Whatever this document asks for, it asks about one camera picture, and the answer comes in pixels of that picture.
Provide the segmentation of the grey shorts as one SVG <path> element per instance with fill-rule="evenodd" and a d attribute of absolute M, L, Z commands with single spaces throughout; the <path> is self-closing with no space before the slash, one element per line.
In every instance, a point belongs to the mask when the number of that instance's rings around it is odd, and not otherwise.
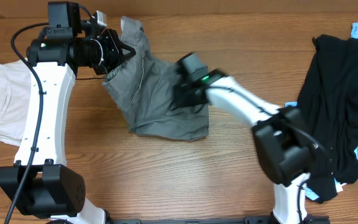
<path fill-rule="evenodd" d="M 206 137 L 208 107 L 174 105 L 173 90 L 180 81 L 177 66 L 153 55 L 141 21 L 123 16 L 119 38 L 136 54 L 109 72 L 103 87 L 121 110 L 129 131 L 182 141 Z"/>

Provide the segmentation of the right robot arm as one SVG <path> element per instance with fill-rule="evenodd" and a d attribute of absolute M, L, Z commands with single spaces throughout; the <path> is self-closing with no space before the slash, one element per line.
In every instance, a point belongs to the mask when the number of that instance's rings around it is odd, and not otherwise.
<path fill-rule="evenodd" d="M 327 150 L 309 132 L 298 108 L 280 107 L 208 67 L 191 52 L 177 61 L 180 81 L 173 91 L 177 108 L 209 104 L 231 114 L 252 132 L 258 162 L 273 182 L 275 205 L 269 215 L 219 219 L 218 223 L 329 223 L 306 211 L 306 185 L 319 156 Z"/>

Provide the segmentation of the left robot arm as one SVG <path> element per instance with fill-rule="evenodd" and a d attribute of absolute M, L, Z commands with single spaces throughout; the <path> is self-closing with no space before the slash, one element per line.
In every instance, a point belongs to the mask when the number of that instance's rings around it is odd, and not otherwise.
<path fill-rule="evenodd" d="M 86 198 L 84 178 L 67 166 L 65 130 L 78 69 L 107 75 L 135 55 L 101 11 L 82 19 L 85 7 L 68 1 L 48 4 L 48 21 L 21 55 L 31 88 L 24 137 L 11 166 L 0 168 L 0 187 L 14 210 L 49 223 L 111 223 L 107 210 Z"/>

